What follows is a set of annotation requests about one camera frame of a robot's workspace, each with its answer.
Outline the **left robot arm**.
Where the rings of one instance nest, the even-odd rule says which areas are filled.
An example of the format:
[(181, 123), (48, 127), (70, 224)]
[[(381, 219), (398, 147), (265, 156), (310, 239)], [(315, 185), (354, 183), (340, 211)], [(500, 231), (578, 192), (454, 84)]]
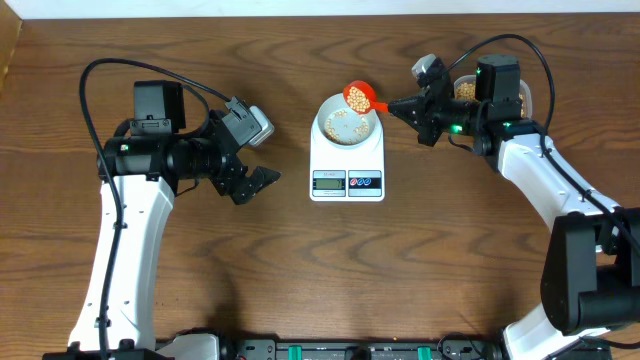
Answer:
[(138, 81), (134, 116), (121, 125), (99, 160), (102, 219), (89, 289), (81, 314), (56, 359), (233, 359), (234, 343), (204, 331), (158, 345), (153, 300), (159, 250), (182, 180), (211, 181), (221, 196), (246, 204), (280, 174), (249, 173), (237, 156), (274, 127), (256, 106), (233, 97), (224, 111), (206, 110), (186, 132), (186, 86)]

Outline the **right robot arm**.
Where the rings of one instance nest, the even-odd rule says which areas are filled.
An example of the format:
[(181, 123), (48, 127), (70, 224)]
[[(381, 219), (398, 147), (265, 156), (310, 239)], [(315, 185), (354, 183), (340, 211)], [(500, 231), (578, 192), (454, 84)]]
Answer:
[(412, 68), (420, 92), (388, 111), (432, 146), (447, 133), (470, 136), (470, 152), (512, 182), (551, 232), (541, 303), (505, 327), (493, 359), (551, 359), (582, 344), (607, 348), (603, 334), (639, 320), (639, 211), (591, 187), (556, 151), (544, 128), (523, 114), (516, 57), (477, 62), (471, 99), (457, 97), (440, 58)]

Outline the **red measuring scoop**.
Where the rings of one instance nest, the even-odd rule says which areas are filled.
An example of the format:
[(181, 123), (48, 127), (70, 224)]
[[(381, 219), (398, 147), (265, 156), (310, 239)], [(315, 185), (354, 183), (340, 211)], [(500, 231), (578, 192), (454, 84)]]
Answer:
[(377, 95), (368, 83), (355, 80), (343, 89), (343, 98), (350, 109), (358, 114), (367, 114), (370, 111), (388, 113), (388, 104), (379, 102)]

